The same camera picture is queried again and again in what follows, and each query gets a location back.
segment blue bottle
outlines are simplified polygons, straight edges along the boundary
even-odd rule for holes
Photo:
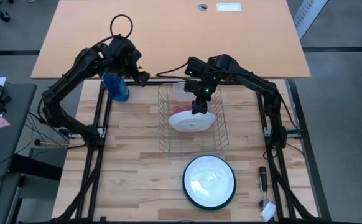
[[[105,73],[104,84],[108,89],[112,99],[124,102],[127,101],[130,96],[130,91],[127,88],[126,82],[115,74]]]

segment wooden table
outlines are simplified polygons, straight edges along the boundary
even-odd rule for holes
[[[284,80],[273,81],[290,104]],[[99,80],[84,82],[76,119],[85,124],[92,123],[99,85]],[[158,86],[130,86],[129,89],[131,96],[127,102],[114,101],[112,105],[95,220],[100,216],[112,221],[261,220],[258,167],[267,166],[267,161],[262,158],[265,144],[254,92],[242,86],[221,87],[230,146],[220,156],[234,169],[237,189],[229,205],[208,212],[194,207],[183,193],[181,177],[190,159],[167,157],[159,151]],[[286,127],[292,127],[284,108],[282,120]],[[300,148],[299,140],[288,139],[288,143]],[[71,145],[79,144],[81,139],[71,142]],[[303,155],[289,146],[284,149],[284,155],[292,191],[309,212],[317,215]],[[79,191],[85,159],[86,148],[68,152],[53,217],[60,215]],[[274,201],[271,184],[269,197]],[[282,191],[281,197],[287,216]]]
[[[184,64],[228,54],[264,78],[309,77],[286,0],[243,0],[241,11],[217,11],[235,0],[69,0],[60,1],[37,59],[32,78],[59,78],[85,47],[110,36],[117,14],[134,22],[130,39],[141,52],[139,65],[152,76]],[[205,3],[206,11],[198,10]],[[126,35],[129,22],[114,23]],[[183,75],[183,70],[169,75]]]

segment white sticker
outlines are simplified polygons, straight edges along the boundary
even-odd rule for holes
[[[217,11],[242,11],[240,3],[217,3]]]

